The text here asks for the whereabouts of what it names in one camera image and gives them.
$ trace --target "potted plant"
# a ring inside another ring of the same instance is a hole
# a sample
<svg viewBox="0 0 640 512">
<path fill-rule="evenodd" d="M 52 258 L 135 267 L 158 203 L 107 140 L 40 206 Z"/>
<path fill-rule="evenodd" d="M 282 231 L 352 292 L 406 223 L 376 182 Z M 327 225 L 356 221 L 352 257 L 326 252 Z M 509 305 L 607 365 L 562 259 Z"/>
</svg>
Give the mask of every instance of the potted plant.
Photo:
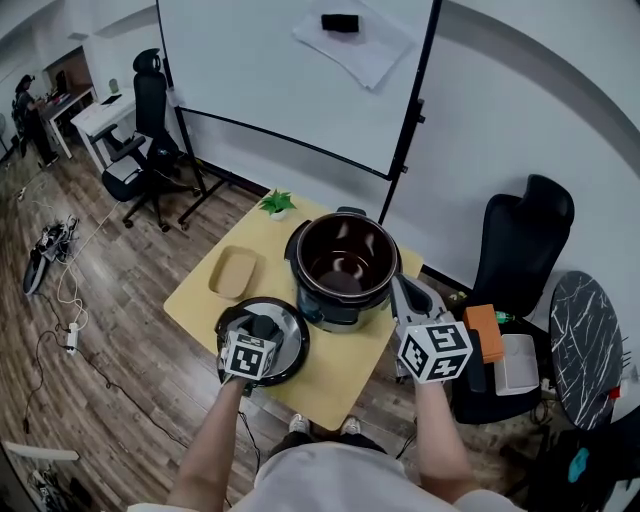
<svg viewBox="0 0 640 512">
<path fill-rule="evenodd" d="M 260 209 L 269 212 L 269 216 L 278 221 L 284 219 L 287 215 L 287 210 L 292 208 L 295 208 L 295 206 L 291 202 L 291 192 L 278 192 L 277 189 L 260 203 Z"/>
</svg>

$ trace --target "white pot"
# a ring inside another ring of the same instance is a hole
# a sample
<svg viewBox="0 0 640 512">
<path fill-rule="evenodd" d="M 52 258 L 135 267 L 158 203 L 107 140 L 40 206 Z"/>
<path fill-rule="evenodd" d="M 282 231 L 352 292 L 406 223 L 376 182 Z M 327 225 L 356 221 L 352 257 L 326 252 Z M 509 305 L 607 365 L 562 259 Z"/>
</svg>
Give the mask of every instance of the white pot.
<svg viewBox="0 0 640 512">
<path fill-rule="evenodd" d="M 272 220 L 281 221 L 287 216 L 287 210 L 281 210 L 279 212 L 272 213 L 269 215 Z"/>
</svg>

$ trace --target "orange box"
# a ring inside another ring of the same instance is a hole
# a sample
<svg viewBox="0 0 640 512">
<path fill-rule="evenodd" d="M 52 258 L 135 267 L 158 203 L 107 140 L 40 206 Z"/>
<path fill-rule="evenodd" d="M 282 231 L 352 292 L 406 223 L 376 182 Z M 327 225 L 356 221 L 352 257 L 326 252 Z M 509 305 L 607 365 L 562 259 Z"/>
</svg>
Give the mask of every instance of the orange box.
<svg viewBox="0 0 640 512">
<path fill-rule="evenodd" d="M 504 345 L 496 312 L 491 304 L 465 309 L 462 320 L 467 329 L 475 329 L 480 336 L 484 364 L 495 363 L 504 358 Z"/>
</svg>

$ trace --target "paper sheet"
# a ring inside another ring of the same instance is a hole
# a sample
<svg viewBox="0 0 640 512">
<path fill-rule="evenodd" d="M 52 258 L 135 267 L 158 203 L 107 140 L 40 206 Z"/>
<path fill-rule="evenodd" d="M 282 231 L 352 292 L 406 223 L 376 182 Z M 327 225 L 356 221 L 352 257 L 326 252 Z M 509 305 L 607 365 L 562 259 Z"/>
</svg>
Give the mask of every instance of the paper sheet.
<svg viewBox="0 0 640 512">
<path fill-rule="evenodd" d="M 360 32 L 322 29 L 323 14 L 357 14 Z M 338 62 L 363 86 L 373 89 L 415 44 L 400 27 L 360 0 L 316 0 L 293 36 Z"/>
</svg>

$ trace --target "wooden floor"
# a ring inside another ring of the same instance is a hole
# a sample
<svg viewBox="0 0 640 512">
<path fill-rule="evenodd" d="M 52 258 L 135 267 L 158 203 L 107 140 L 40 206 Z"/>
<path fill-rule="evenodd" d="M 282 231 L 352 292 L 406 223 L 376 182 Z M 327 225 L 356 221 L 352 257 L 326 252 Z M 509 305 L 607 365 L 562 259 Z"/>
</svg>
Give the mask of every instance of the wooden floor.
<svg viewBox="0 0 640 512">
<path fill-rule="evenodd" d="M 76 158 L 61 157 L 43 172 L 38 172 L 32 155 L 24 160 L 14 155 L 9 169 L 3 164 L 0 172 L 0 438 L 78 451 L 79 461 L 57 463 L 55 470 L 63 482 L 76 477 L 93 496 L 95 510 L 163 503 L 185 453 L 183 446 L 158 429 L 121 391 L 106 389 L 102 377 L 79 355 L 67 355 L 50 338 L 40 347 L 45 382 L 32 401 L 31 433 L 25 435 L 22 429 L 27 395 L 39 383 L 34 364 L 36 341 L 41 332 L 55 325 L 43 298 L 27 298 L 22 293 L 29 250 L 47 222 L 69 214 L 80 219 L 77 250 L 115 204 L 84 150 L 76 146 L 72 151 Z M 191 179 L 189 172 L 183 176 Z M 28 182 L 24 200 L 18 202 L 16 195 Z M 177 228 L 176 219 L 193 198 L 187 194 L 163 199 L 165 217 L 174 226 L 166 234 L 155 225 L 149 210 L 136 214 L 134 227 L 125 229 L 120 219 L 128 206 L 121 204 L 73 268 L 79 296 L 90 314 L 80 333 L 80 348 L 146 414 L 186 445 L 218 392 L 215 358 L 175 324 L 162 305 L 258 199 L 225 185 L 191 217 L 186 233 Z M 40 291 L 54 301 L 63 322 L 69 323 L 75 309 L 55 301 L 61 271 L 61 265 L 52 265 Z M 69 297 L 71 285 L 67 276 L 64 297 Z M 58 333 L 60 343 L 65 341 L 63 334 Z M 413 388 L 411 384 L 397 386 L 392 372 L 393 357 L 387 351 L 353 413 L 364 422 L 365 434 L 395 454 L 414 429 Z M 241 409 L 266 454 L 286 433 L 291 411 L 262 391 L 250 400 L 243 399 Z M 484 485 L 504 490 L 521 476 L 504 465 L 497 451 L 513 432 L 533 430 L 526 418 L 509 425 L 461 426 Z M 412 479 L 416 477 L 414 456 L 410 448 L 402 459 Z M 10 459 L 23 481 L 32 469 L 43 467 L 15 456 Z M 254 453 L 238 422 L 228 494 L 231 503 L 250 491 L 254 473 Z"/>
</svg>

